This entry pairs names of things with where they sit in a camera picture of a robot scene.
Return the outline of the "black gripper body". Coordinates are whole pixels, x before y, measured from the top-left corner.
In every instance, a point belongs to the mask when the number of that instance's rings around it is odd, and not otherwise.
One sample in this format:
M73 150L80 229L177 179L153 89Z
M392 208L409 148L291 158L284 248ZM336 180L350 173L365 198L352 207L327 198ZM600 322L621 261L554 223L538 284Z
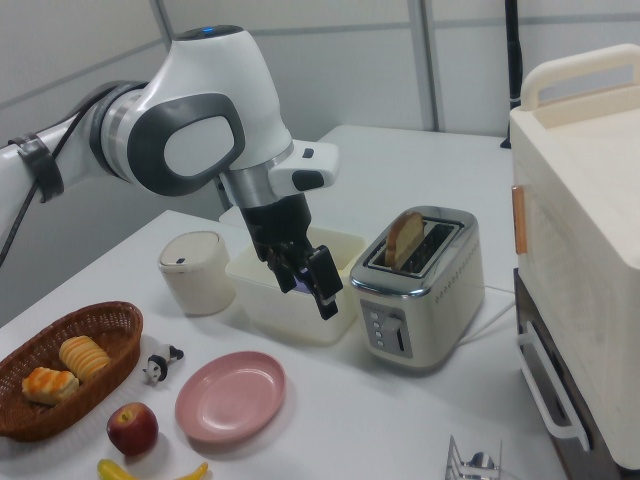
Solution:
M260 261L270 266L307 265L315 249L307 238L311 212L303 194L240 211Z

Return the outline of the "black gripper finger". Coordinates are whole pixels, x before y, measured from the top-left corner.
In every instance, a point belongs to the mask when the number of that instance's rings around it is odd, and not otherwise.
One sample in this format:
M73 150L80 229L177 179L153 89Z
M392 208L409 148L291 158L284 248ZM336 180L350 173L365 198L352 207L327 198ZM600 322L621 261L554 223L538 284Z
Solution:
M267 252L267 265L274 273L282 293L287 293L297 285L297 254L289 247L272 246Z
M320 245L307 258L306 285L314 296L322 319L329 319L338 313L336 296L343 283L330 250Z

